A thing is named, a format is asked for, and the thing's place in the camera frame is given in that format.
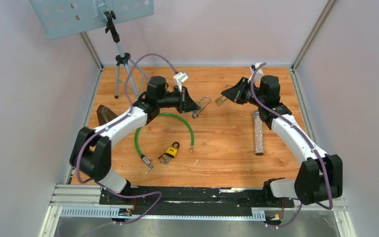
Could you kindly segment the keys of yellow padlock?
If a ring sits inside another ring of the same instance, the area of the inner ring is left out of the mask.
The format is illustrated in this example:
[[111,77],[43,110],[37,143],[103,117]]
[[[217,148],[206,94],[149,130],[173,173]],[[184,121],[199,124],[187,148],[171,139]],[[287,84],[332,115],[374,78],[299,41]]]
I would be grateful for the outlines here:
[[167,154],[167,153],[164,153],[162,154],[158,159],[160,159],[161,163],[165,164],[165,165],[168,165],[169,162],[174,159],[175,156],[174,155],[171,155],[171,154]]

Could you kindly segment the small brass padlock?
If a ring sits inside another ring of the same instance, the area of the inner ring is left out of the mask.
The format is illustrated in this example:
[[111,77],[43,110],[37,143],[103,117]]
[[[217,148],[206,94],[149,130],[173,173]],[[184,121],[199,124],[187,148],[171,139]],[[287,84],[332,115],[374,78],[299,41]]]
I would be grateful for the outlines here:
[[217,106],[221,106],[226,100],[227,98],[225,96],[220,96],[215,100],[215,103]]

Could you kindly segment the green cable lock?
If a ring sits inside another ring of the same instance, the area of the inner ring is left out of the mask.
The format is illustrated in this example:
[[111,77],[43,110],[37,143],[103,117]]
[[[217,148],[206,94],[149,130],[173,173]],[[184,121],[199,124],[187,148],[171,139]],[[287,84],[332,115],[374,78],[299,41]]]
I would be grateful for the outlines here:
[[[165,125],[165,129],[164,129],[165,132],[166,131],[170,131],[171,129],[172,129],[172,131],[175,131],[175,132],[178,132],[178,129],[180,129],[181,132],[183,132],[183,131],[187,132],[187,138],[189,138],[188,147],[187,148],[188,148],[189,152],[192,154],[194,152],[194,148],[195,148],[195,133],[194,133],[194,130],[193,130],[192,126],[190,125],[190,123],[185,118],[183,118],[182,116],[179,116],[179,115],[176,115],[176,114],[172,114],[172,113],[160,113],[159,116],[162,117],[162,118],[164,118],[164,119],[165,118],[169,119],[168,123],[165,122],[165,124],[164,124]],[[133,143],[134,143],[135,151],[137,152],[139,158],[142,160],[142,162],[147,167],[147,165],[149,163],[151,163],[153,165],[153,161],[147,155],[145,155],[143,153],[142,148],[140,146],[140,135],[141,135],[141,130],[142,129],[143,129],[143,127],[139,127],[134,132]]]

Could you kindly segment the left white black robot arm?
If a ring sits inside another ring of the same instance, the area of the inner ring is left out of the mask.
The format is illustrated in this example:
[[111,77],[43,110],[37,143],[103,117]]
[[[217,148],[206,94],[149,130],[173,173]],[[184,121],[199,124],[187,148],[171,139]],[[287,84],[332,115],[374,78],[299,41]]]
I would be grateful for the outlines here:
[[150,123],[162,108],[175,108],[179,113],[193,113],[201,106],[189,95],[185,86],[167,89],[164,77],[154,76],[146,91],[122,115],[90,129],[79,130],[70,157],[70,164],[101,186],[113,192],[120,204],[131,199],[130,182],[112,168],[112,148],[132,131]]

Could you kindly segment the yellow black padlock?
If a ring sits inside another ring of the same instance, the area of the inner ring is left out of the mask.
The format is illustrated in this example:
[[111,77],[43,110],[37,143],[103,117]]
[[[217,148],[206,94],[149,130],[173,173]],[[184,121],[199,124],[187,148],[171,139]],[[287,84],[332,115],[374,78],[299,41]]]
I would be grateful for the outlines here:
[[169,158],[175,158],[178,154],[178,150],[180,147],[179,142],[174,142],[164,153]]

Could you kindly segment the large brass padlock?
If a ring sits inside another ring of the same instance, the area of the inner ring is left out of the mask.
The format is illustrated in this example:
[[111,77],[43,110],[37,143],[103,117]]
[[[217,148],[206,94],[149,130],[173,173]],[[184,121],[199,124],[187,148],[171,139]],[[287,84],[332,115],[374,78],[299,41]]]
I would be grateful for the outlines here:
[[202,110],[205,109],[205,107],[211,102],[210,96],[203,96],[200,98],[196,103],[199,106],[199,111],[201,112]]

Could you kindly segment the keys of cable lock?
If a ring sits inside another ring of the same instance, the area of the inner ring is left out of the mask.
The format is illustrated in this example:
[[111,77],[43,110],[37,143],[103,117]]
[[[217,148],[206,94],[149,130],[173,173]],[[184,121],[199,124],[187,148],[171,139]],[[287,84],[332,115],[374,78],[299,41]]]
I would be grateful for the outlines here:
[[151,163],[149,163],[149,164],[147,165],[147,169],[146,169],[146,171],[145,171],[145,174],[147,175],[148,172],[151,171],[153,168],[154,168],[154,166],[153,166]]

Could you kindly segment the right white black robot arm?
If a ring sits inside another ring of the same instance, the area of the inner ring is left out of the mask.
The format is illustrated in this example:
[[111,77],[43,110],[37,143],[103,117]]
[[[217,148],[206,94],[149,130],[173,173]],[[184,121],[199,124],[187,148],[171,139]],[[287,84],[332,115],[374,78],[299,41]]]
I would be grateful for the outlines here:
[[296,122],[292,112],[280,101],[279,78],[263,76],[255,86],[247,78],[221,92],[226,99],[258,107],[262,122],[277,134],[300,164],[295,179],[275,178],[264,183],[263,202],[275,206],[282,198],[316,204],[327,210],[342,195],[342,159],[329,155],[314,143]]

